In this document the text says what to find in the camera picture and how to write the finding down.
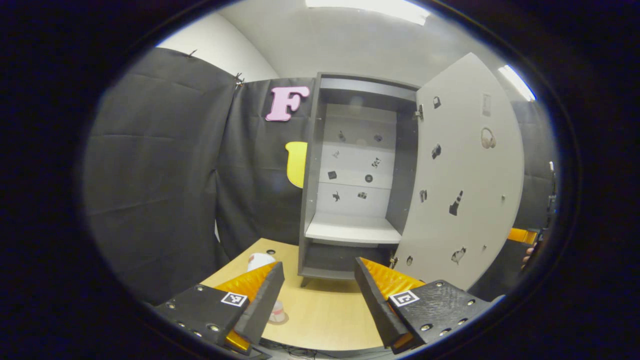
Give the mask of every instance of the white shelf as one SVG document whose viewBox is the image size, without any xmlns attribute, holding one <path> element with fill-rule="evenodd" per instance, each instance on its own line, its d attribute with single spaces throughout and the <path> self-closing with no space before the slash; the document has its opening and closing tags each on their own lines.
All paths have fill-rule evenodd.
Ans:
<svg viewBox="0 0 640 360">
<path fill-rule="evenodd" d="M 316 213 L 307 238 L 355 243 L 397 244 L 401 235 L 385 218 Z"/>
</svg>

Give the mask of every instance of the black fabric backdrop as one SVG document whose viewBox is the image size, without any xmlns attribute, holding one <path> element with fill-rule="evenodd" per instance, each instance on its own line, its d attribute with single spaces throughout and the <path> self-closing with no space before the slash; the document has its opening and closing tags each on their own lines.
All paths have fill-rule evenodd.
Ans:
<svg viewBox="0 0 640 360">
<path fill-rule="evenodd" d="M 88 225 L 120 280 L 158 304 L 214 273 L 216 156 L 233 76 L 153 49 L 107 90 L 84 155 Z"/>
<path fill-rule="evenodd" d="M 218 158 L 218 234 L 227 256 L 240 255 L 259 238 L 297 245 L 302 189 L 287 178 L 288 142 L 306 142 L 315 78 L 244 84 L 229 112 Z M 308 86 L 286 122 L 268 122 L 277 86 Z"/>
</svg>

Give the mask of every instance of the ceiling light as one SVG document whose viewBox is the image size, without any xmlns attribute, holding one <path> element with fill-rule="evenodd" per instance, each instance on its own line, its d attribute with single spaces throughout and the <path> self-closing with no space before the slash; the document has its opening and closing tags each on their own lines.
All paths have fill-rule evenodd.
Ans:
<svg viewBox="0 0 640 360">
<path fill-rule="evenodd" d="M 533 101 L 536 99 L 535 95 L 533 95 L 533 93 L 531 92 L 531 89 L 527 86 L 527 84 L 524 83 L 524 81 L 522 81 L 522 78 L 520 78 L 520 76 L 518 76 L 518 74 L 516 74 L 516 72 L 513 71 L 513 69 L 509 65 L 505 65 L 499 68 L 498 71 L 502 75 L 504 75 L 504 77 L 507 78 L 507 80 L 509 80 L 509 82 L 513 84 L 513 86 L 515 86 L 516 90 L 518 90 L 520 95 L 527 99 L 527 101 Z"/>
<path fill-rule="evenodd" d="M 309 8 L 352 8 L 383 13 L 423 26 L 429 12 L 405 0 L 306 0 Z"/>
</svg>

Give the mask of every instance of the table surface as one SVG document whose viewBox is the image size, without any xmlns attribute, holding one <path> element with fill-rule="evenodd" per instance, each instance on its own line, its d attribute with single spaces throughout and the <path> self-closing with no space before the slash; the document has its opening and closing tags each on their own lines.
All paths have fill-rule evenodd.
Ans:
<svg viewBox="0 0 640 360">
<path fill-rule="evenodd" d="M 201 284 L 215 287 L 246 272 L 251 254 L 275 250 L 281 261 L 284 283 L 278 300 L 288 320 L 267 323 L 262 337 L 271 341 L 316 350 L 360 350 L 381 347 L 382 341 L 369 308 L 355 281 L 312 279 L 300 288 L 298 247 L 264 238 L 233 259 Z"/>
</svg>

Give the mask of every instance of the cabinet leg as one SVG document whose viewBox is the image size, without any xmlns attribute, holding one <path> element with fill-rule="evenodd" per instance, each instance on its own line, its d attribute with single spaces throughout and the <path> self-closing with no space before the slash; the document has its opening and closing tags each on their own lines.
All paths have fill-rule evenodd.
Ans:
<svg viewBox="0 0 640 360">
<path fill-rule="evenodd" d="M 309 283 L 309 281 L 311 281 L 310 277 L 303 277 L 302 278 L 302 283 L 300 284 L 300 287 L 304 288 Z"/>
</svg>

